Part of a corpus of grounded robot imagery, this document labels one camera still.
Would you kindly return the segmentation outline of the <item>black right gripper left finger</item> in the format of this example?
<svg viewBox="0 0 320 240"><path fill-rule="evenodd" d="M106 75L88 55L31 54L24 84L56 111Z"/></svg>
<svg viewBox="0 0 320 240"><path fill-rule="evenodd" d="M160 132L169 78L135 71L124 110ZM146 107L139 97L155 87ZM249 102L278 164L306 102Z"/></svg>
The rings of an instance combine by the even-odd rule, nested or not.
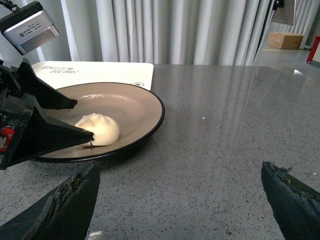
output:
<svg viewBox="0 0 320 240"><path fill-rule="evenodd" d="M83 240L100 186L92 163L0 227L2 240Z"/></svg>

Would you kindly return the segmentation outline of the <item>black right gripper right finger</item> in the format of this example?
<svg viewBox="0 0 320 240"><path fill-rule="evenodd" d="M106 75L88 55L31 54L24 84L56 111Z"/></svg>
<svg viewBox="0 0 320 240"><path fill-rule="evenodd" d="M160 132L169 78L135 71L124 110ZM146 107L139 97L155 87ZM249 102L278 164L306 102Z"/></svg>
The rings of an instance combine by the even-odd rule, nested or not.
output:
<svg viewBox="0 0 320 240"><path fill-rule="evenodd" d="M264 161L261 182L273 216L286 240L320 238L320 193L279 168Z"/></svg>

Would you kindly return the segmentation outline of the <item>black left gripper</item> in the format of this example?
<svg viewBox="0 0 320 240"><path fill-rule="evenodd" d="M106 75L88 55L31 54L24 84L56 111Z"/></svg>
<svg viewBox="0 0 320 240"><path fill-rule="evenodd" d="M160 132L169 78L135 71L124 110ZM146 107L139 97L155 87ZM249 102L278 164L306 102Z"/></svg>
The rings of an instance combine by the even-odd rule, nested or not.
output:
<svg viewBox="0 0 320 240"><path fill-rule="evenodd" d="M15 75L0 66L0 169L52 153L89 143L93 133L46 115L34 108L35 96L43 109L73 109L78 101L63 95L34 72L23 58Z"/></svg>

